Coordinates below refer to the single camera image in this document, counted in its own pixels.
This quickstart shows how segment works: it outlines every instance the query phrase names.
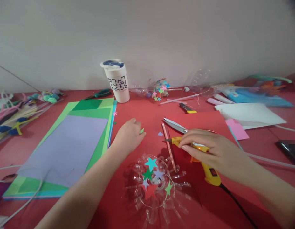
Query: smartphone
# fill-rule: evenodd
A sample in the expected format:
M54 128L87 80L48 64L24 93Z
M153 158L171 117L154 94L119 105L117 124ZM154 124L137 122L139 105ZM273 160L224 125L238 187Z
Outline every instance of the smartphone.
M276 142L276 145L295 164L295 140L280 140Z

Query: pencil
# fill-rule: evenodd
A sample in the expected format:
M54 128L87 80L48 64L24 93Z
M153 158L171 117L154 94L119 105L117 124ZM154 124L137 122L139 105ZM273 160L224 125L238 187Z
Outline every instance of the pencil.
M163 133L164 133L165 138L168 139L168 134L167 134L166 127L164 126L164 124L162 124L162 128L163 128ZM176 169L176 166L175 166L175 162L174 162L174 158L173 158L173 154L172 154L172 150L171 150L169 142L167 142L167 147L168 147L168 151L169 151L169 154L170 154L173 169L177 173L177 169Z

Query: green scissors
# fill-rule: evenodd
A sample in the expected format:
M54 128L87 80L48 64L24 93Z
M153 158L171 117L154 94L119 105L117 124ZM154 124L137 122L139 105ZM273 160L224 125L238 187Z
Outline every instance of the green scissors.
M84 99L84 100L94 99L94 98L100 98L100 97L105 97L105 96L108 96L108 95L110 95L110 94L112 94L112 92L111 92L110 89L108 88L108 89L104 89L104 90L102 90L102 91L99 91L98 93L95 93L94 95L89 96L89 97L87 97L87 98Z

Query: green paper star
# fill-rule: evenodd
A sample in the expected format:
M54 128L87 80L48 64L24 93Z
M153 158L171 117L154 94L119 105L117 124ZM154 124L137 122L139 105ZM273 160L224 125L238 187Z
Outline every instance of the green paper star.
M169 181L168 186L165 188L165 191L167 191L166 198L167 198L168 195L171 195L171 188L172 187L173 187L173 185L171 185L171 181Z
M150 169L147 169L147 171L143 174L143 176L144 176L143 180L145 180L146 178L149 178L150 180L152 180L152 174L153 174L153 172L150 171Z

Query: white wall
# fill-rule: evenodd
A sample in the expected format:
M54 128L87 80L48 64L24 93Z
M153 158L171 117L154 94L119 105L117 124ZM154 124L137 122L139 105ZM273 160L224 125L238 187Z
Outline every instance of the white wall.
M207 66L213 81L295 72L287 0L0 0L0 65L39 90L108 87L121 58L132 83L172 85Z
M2 89L5 89L7 93L36 92L32 87L0 67L0 93Z

